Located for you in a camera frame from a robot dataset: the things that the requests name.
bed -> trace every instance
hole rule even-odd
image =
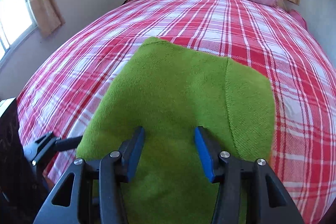
[[[336,71],[318,42],[280,7],[247,0],[130,0],[54,52],[18,97],[23,145],[84,130],[110,83],[148,37],[228,56],[265,75],[276,103],[270,165],[305,223],[336,197]],[[75,158],[59,153],[56,182]]]

plaid bedsheet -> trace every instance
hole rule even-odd
[[[61,46],[18,98],[25,145],[82,135],[111,81],[151,36],[229,56],[269,78],[276,102],[270,164],[306,223],[336,197],[336,72],[314,38],[279,8],[246,0],[132,0]],[[57,181],[75,157],[59,153]]]

green towel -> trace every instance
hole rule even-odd
[[[104,157],[136,126],[146,139],[134,179],[122,184],[129,223],[206,224],[218,184],[203,173],[195,127],[208,128],[236,157],[268,159],[273,93],[250,67],[151,37],[111,83],[77,156]]]

red and white plaid blanket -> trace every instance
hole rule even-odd
[[[61,46],[18,98],[23,145],[53,131],[82,135],[111,81],[141,43],[155,36],[229,56],[272,83],[276,102],[270,164],[306,223],[336,196],[336,72],[290,15],[247,0],[132,0]],[[57,181],[75,157],[47,167]]]

silver bolt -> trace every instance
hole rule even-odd
[[[230,153],[227,152],[227,151],[222,151],[222,152],[220,153],[220,156],[221,156],[222,158],[228,158],[228,157],[230,157]]]
[[[81,165],[81,164],[83,163],[83,159],[82,159],[82,158],[76,158],[76,159],[73,161],[73,163],[74,163],[75,165]]]
[[[120,156],[120,152],[119,151],[112,151],[110,153],[110,157],[112,158],[118,158]]]
[[[264,160],[264,159],[257,159],[257,163],[259,165],[265,165],[266,164],[266,160]]]

